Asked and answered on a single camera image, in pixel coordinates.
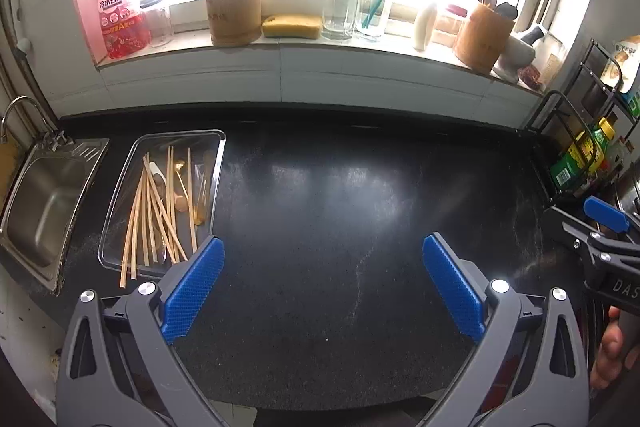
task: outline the clear plastic tray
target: clear plastic tray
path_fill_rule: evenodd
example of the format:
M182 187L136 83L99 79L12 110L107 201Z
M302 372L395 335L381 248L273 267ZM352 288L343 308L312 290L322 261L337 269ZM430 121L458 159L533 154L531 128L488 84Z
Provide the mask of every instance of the clear plastic tray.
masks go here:
M207 151L212 151L215 154L216 161L210 183L207 220L204 224L196 227L197 244L199 245L209 235L216 207L218 180L225 150L225 140L225 134L219 130L146 134L136 140L116 184L102 229L102 235L100 236L98 260L104 267L119 271L122 265L122 251L127 234L129 213L143 168L142 158L147 152L149 153L150 161L155 162L162 174L166 175L167 150L169 146L173 146L174 160L183 160L185 162L185 166L180 170L180 175L184 185L187 186L187 150L189 147L191 148L191 179L194 206L202 185L204 155ZM182 187L177 175L174 177L174 192L178 195L182 194ZM175 220L178 239L180 239L180 244L188 257L193 253L188 212L176 211ZM159 279L171 268L171 259L166 253L166 248L158 231L156 231L155 238L157 245L160 245L157 249L158 263L153 262L152 254L149 251L149 266L145 266L142 253L142 233L138 233L137 265L139 275Z

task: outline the yellow sponge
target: yellow sponge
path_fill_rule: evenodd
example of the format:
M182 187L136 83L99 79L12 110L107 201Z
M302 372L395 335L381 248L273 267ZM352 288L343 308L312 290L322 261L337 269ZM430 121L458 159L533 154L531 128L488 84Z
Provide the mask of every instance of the yellow sponge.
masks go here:
M302 37L317 39L322 29L322 17L318 15L271 15L262 23L265 37Z

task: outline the chopstick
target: chopstick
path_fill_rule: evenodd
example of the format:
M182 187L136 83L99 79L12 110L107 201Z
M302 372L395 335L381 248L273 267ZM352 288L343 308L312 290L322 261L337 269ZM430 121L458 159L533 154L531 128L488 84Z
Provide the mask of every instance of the chopstick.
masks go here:
M146 159L149 159L149 153L146 153ZM156 253L156 233L154 232L154 218L151 213L151 187L149 187L149 178L145 173L146 186L146 223L149 228L149 241L151 242L151 256L154 263L158 262L158 254Z
M131 278L138 278L138 220L140 217L140 201L142 201L143 178L140 176L136 191L135 209L133 212L133 230L131 232Z
M136 210L138 208L138 204L140 201L140 193L142 191L142 180L143 180L144 174L145 173L143 171L142 176L140 176L140 181L138 182L138 188L136 189L136 195L134 196L133 204L131 205L131 211L129 213L129 223L127 224L127 235L124 240L124 251L122 252L122 263L120 264L120 288L125 288L127 286L127 264L129 263L129 249L131 247L131 236L133 232L133 225L137 218Z
M148 176L149 181L152 182L153 176L151 174L151 169L149 168L149 161L146 158L143 158L143 162L145 163L146 175ZM156 218L158 218L158 221L159 221L159 216L157 214L157 211L159 210L160 213L162 214L162 218L164 219L164 222L167 225L167 229L170 232L169 237L171 237L175 241L175 246L178 248L178 250L180 251L180 254L182 254L183 259L186 261L187 255L184 253L184 250L182 249L180 240L178 239L178 236L175 233L175 229L171 224L171 219L169 218L169 215L166 213L164 206L162 206L162 201L160 200L160 196L158 195L158 189L156 188L156 185L153 183L151 183L151 191L153 192L154 198L156 200L156 205L157 205L154 207L154 209L156 210ZM162 233L162 238L164 239L164 242L167 243L168 236L166 231L164 230L164 227L160 227L160 232Z
M164 210L162 206L162 201L156 201L154 198L151 199L151 207L154 210L154 215L156 216L156 221L158 222L158 229L160 230L160 235L162 236L162 240L164 241L164 246L166 247L166 253L169 254L169 259L171 259L171 263L177 263L177 259L174 255L174 249L171 248L171 244L169 243L169 237L166 235L166 230L164 229L164 224L162 223L162 218L160 217L160 211Z
M170 214L170 216L171 216L171 224L173 225L174 230L177 233L178 229L175 226L175 191L174 191L174 181L175 181L175 178L174 178L174 175L175 175L175 173L174 173L174 152L175 152L175 150L174 150L173 146L169 147L169 149L171 150L171 163L170 163L170 171L169 171L169 177L168 177L168 179L171 180L171 183L170 183L170 185L171 185L171 214Z
M166 207L166 213L169 216L169 221L171 221L171 193L173 192L171 190L171 146L167 147L166 149L166 176L164 177L165 181L165 195L164 195L164 205ZM172 250L173 250L173 241L171 240L171 237L169 237L169 243L171 244Z
M196 226L193 222L193 187L191 187L191 147L187 149L187 203L189 205L189 226L191 228L191 249L193 253L198 249L196 241Z
M149 266L149 245L146 240L146 232L148 226L146 223L146 175L145 180L142 182L142 209L140 210L140 227L142 227L142 257L145 261L145 266Z

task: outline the red lid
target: red lid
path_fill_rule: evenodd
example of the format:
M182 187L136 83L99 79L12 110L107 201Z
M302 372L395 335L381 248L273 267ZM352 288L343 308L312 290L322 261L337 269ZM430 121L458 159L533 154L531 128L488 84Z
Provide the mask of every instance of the red lid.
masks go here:
M460 6L457 6L455 4L449 4L447 6L447 11L451 12L459 17L466 17L466 10L464 8L461 8Z

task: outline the dish soap bottle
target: dish soap bottle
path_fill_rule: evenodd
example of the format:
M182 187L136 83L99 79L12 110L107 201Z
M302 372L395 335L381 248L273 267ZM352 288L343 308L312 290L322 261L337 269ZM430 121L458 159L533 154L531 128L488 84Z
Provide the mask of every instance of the dish soap bottle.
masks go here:
M438 18L438 0L431 0L427 6L422 8L414 21L413 46L419 52L423 52L431 42L433 28Z
M146 28L138 0L98 0L100 28L111 58L122 58L146 47Z
M576 141L578 146L582 150L584 157L589 161L591 156L595 154L595 158L588 169L588 179L585 184L582 185L581 188L585 189L591 185L591 179L595 178L595 172L600 167L600 164L604 160L604 153L607 150L607 146L609 142L613 140L615 136L615 131L613 130L612 124L616 123L617 117L614 113L611 113L607 118L600 118L597 126L591 130L591 134L593 134L593 139L595 140L595 150L593 146L593 141L589 136L586 136L584 131L582 131L576 137ZM584 167L584 161L578 149L574 144L571 144L569 149L564 153L559 162L551 167L551 177L553 178L556 187L563 189L566 188L569 184L569 181L575 179L580 170Z

